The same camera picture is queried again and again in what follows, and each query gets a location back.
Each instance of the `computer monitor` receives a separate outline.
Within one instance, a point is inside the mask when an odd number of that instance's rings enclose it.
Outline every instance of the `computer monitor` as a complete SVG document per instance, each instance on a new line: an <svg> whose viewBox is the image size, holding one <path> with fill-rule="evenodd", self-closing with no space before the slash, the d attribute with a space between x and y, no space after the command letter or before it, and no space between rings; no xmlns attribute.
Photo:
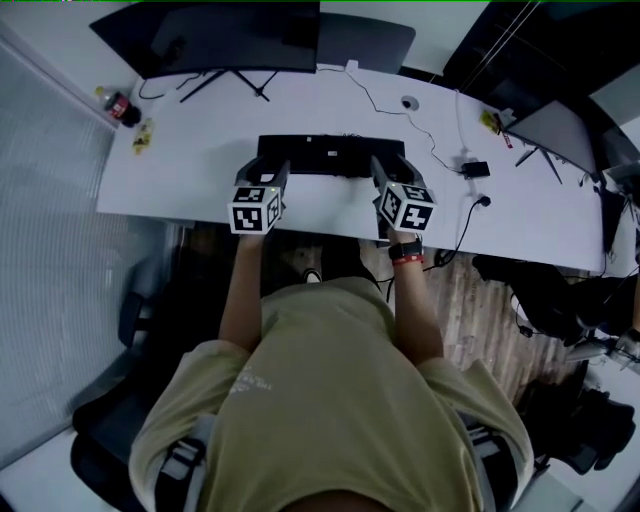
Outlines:
<svg viewBox="0 0 640 512"><path fill-rule="evenodd" d="M314 72L320 2L152 3L90 25L142 78L214 69Z"/></svg>
<svg viewBox="0 0 640 512"><path fill-rule="evenodd" d="M505 132L596 176L598 169L591 136L582 119L559 101L552 101L522 120L505 128Z"/></svg>

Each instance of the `wooden floor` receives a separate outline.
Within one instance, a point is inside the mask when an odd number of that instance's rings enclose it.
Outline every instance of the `wooden floor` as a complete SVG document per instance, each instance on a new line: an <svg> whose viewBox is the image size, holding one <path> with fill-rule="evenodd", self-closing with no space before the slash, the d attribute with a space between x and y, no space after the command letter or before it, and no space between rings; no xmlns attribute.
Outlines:
<svg viewBox="0 0 640 512"><path fill-rule="evenodd" d="M229 249L227 233L226 226L199 224L186 234L185 247L205 257L219 257L223 248L224 256L231 261L233 249ZM271 252L298 273L306 268L319 270L321 248L317 236L282 231L273 235ZM363 263L378 280L393 275L386 249L378 249L370 241L361 241L360 245ZM572 373L576 365L564 362L566 350L561 342L520 334L510 305L511 289L503 283L483 281L471 265L472 257L458 254L448 266L424 274L444 336L446 357L461 369L482 359L514 402L532 380L559 382ZM385 295L387 286L380 285Z"/></svg>

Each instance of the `black cable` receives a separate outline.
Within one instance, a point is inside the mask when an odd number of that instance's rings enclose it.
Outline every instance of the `black cable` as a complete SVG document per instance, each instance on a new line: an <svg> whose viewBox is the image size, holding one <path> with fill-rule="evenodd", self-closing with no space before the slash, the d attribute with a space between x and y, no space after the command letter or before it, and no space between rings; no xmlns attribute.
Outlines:
<svg viewBox="0 0 640 512"><path fill-rule="evenodd" d="M586 281L588 279L601 279L602 276L604 276L607 273L607 255L604 255L604 270L597 276L562 276L565 279L582 279L583 281Z"/></svg>
<svg viewBox="0 0 640 512"><path fill-rule="evenodd" d="M607 305L607 302L609 302L611 300L611 297L613 297L615 295L615 293L622 288L622 285L627 281L627 279L629 279L631 277L631 274L633 274L636 270L640 269L640 265L638 265L636 268L634 268L631 272L629 272L625 278L620 281L620 284L618 284L618 286L616 286L615 290L613 290L609 296L604 300L604 302L602 303L603 306Z"/></svg>
<svg viewBox="0 0 640 512"><path fill-rule="evenodd" d="M629 359L631 359L631 361L633 363L640 363L640 358L639 357L634 356L632 353L627 352L623 348L614 348L613 351L614 352L620 352L622 355L627 356Z"/></svg>
<svg viewBox="0 0 640 512"><path fill-rule="evenodd" d="M518 322L518 311L520 311L520 301L518 301L518 305L516 306L516 326L518 327L520 334L522 334L526 338L531 338L531 336L533 336L534 334L544 335L543 332L534 331L531 327L527 327L526 325L520 325L520 322Z"/></svg>
<svg viewBox="0 0 640 512"><path fill-rule="evenodd" d="M431 148L431 156L433 156L433 158L435 158L438 162L440 162L440 164L445 168L450 170L451 172L455 172L456 174L462 174L461 171L458 171L457 169L454 169L453 167L449 167L447 164L445 164L439 157L438 155L436 155L434 153L435 149L436 149L436 141L433 138L433 135L431 135L431 133L429 133L427 130L424 130L422 128L420 128L419 126L417 126L414 122L413 119L411 118L411 116L409 114L407 114L406 112L389 112L388 110L381 110L379 109L375 102L373 101L373 98L371 97L371 94L369 94L369 91L367 90L367 88L362 85L360 82L358 82L355 78L353 78L353 76L351 76L351 73L347 72L346 70L340 70L340 69L329 69L329 68L318 68L316 67L316 69L318 71L333 71L334 73L345 73L349 78L351 78L351 80L353 80L353 83L356 84L358 87L360 87L362 90L364 90L364 92L367 94L367 98L369 98L369 101L371 102L371 105L373 106L373 110L375 110L376 112L378 112L379 114L388 114L391 116L406 116L407 119L409 119L409 122L411 123L411 126L413 126L416 130L418 130L419 132L422 133L426 133L429 138L431 139L431 143L433 144L433 147Z"/></svg>
<svg viewBox="0 0 640 512"><path fill-rule="evenodd" d="M467 215L467 222L464 226L464 230L462 231L462 236L460 237L460 241L458 242L458 245L456 245L456 248L453 251L447 251L447 254L450 254L450 256L447 256L446 259L442 258L439 261L434 261L433 265L422 269L422 272L428 272L429 270L433 270L434 268L442 268L453 261L453 259L456 257L456 254L458 254L458 250L460 249L460 246L462 245L462 241L464 240L464 235L467 234L467 229L469 228L469 222L471 221L471 214L473 213L473 209L477 205L481 203L485 203L487 200L488 198L486 196L483 196L480 199L478 199L475 203L473 203L471 205L471 208L469 208L469 215ZM387 288L387 304L389 303L389 299L391 298L391 287L393 286L394 281L395 281L395 276L390 277L389 279L385 279L383 281L376 281L378 284L387 283L387 282L389 283L389 287Z"/></svg>
<svg viewBox="0 0 640 512"><path fill-rule="evenodd" d="M176 91L179 91L180 89L182 89L187 84L187 82L189 82L191 80L195 80L196 78L200 78L201 76L204 76L206 74L207 73L198 73L196 76L192 76L190 78L187 78L178 87L176 87ZM142 95L142 89L144 88L146 83L147 83L146 80L144 82L142 82L142 85L140 86L140 89L138 89L138 96L140 97L141 100L157 100L158 98L162 98L164 96L164 94L159 94L158 96L143 96Z"/></svg>

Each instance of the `red bottle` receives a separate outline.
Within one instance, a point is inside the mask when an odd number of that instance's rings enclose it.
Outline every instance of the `red bottle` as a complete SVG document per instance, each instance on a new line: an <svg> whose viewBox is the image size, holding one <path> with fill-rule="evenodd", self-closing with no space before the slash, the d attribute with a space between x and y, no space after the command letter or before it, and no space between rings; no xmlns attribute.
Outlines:
<svg viewBox="0 0 640 512"><path fill-rule="evenodd" d="M140 122L142 117L140 109L132 105L129 98L121 92L100 86L96 87L96 96L102 108L123 125L131 128Z"/></svg>

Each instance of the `black stand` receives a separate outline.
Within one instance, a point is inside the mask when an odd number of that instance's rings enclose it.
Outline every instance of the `black stand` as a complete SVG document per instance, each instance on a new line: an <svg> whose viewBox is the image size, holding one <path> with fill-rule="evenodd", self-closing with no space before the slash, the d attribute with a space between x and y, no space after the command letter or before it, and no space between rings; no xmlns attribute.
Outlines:
<svg viewBox="0 0 640 512"><path fill-rule="evenodd" d="M516 162L516 167L518 167L520 164L524 163L527 160L527 158L529 158L536 151L538 151L538 149L540 149L540 148L539 147L535 147L534 149L532 149L530 151L527 151L524 155L522 155L520 157L520 160L518 160ZM544 149L540 149L540 151L542 151L542 156L544 156L545 160L547 161L547 163L551 167L551 170L553 171L553 174L555 174L556 178L558 178L558 181L560 182L560 185L563 185L562 180L560 179L560 175L558 174L558 171L556 170L556 166L553 165L553 162L551 161L551 157L549 156L549 153L547 153Z"/></svg>
<svg viewBox="0 0 640 512"><path fill-rule="evenodd" d="M229 70L229 69L223 69L220 71L216 71L216 73L207 78L204 82L202 82L198 87L196 87L193 91L191 91L189 94L187 94L184 98L182 98L180 100L180 103L184 103L185 101L187 101L189 98L191 98L191 96L193 96L195 93L197 93L200 89L204 89L207 85L209 85L211 82L213 82L214 80L217 80L218 78L220 78L222 75L224 75L225 73L231 72L234 75L236 75L240 80L242 80L245 84L247 84L249 87L251 87L254 92L256 93L256 97L261 96L263 97L265 100L267 101L271 101L269 98L267 98L263 91L264 88L267 86L267 84L271 81L271 79L276 76L277 71L271 75L269 77L269 80L267 80L262 86L260 87L256 87L255 85L253 85L251 82L249 82L249 80L246 79L246 77L244 77L239 71L235 71L235 70Z"/></svg>

